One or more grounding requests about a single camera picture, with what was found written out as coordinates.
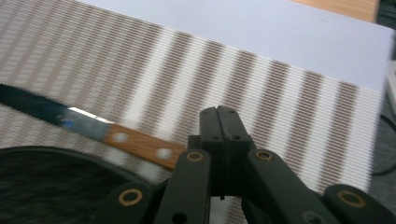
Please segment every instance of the striped cloth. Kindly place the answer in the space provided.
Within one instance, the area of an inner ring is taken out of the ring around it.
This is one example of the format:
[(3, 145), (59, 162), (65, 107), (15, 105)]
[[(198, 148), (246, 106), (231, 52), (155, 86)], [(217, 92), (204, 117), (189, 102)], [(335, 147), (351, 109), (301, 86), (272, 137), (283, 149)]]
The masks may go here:
[[(1, 83), (180, 144), (201, 110), (227, 105), (309, 188), (368, 189), (380, 92), (75, 1), (1, 1), (0, 26)], [(170, 175), (2, 105), (0, 127), (0, 147), (67, 147), (153, 183)], [(246, 222), (239, 203), (212, 199), (211, 223)]]

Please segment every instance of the black cable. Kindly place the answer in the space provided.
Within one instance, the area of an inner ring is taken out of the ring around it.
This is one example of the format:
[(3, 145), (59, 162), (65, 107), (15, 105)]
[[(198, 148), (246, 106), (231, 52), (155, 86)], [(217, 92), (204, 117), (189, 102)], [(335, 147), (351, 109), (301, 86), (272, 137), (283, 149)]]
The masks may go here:
[[(381, 119), (384, 120), (394, 132), (396, 132), (396, 124), (393, 123), (392, 120), (385, 117), (384, 115), (381, 115)], [(393, 165), (391, 165), (388, 169), (385, 169), (380, 172), (373, 172), (373, 173), (371, 173), (371, 175), (373, 175), (373, 176), (387, 175), (387, 174), (392, 173), (395, 170), (396, 170), (396, 162)]]

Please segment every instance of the floor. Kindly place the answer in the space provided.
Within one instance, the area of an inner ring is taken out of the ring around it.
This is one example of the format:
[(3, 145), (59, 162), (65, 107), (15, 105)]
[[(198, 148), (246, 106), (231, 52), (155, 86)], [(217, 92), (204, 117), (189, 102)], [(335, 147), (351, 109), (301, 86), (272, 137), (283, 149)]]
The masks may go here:
[[(396, 29), (396, 0), (380, 1), (376, 22), (388, 26), (389, 28)], [(396, 48), (393, 53), (393, 60), (396, 60)], [(396, 116), (390, 108), (388, 97), (384, 99), (382, 115), (396, 122)], [(394, 132), (383, 119), (381, 119), (378, 126), (374, 160), (374, 173), (385, 171), (390, 167), (395, 168), (396, 132)], [(373, 176), (370, 194), (396, 215), (395, 169), (389, 174)]]

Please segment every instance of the table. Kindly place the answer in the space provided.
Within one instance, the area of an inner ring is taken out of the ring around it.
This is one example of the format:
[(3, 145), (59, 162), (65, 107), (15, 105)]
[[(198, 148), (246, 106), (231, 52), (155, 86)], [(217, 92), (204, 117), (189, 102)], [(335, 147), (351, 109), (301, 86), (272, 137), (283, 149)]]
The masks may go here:
[(378, 8), (377, 0), (325, 1), (325, 0), (293, 0), (311, 7), (318, 7), (340, 13), (363, 21), (375, 22)]
[(384, 91), (394, 31), (370, 22), (290, 0), (80, 2)]

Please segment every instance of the black circular object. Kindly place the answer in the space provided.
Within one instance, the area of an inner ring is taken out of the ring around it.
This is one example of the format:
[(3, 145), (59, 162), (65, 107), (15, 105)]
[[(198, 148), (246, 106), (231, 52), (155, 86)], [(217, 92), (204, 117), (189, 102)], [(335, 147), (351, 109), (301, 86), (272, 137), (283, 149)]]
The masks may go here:
[(147, 184), (70, 149), (0, 149), (0, 223), (90, 223), (111, 190), (128, 182)]

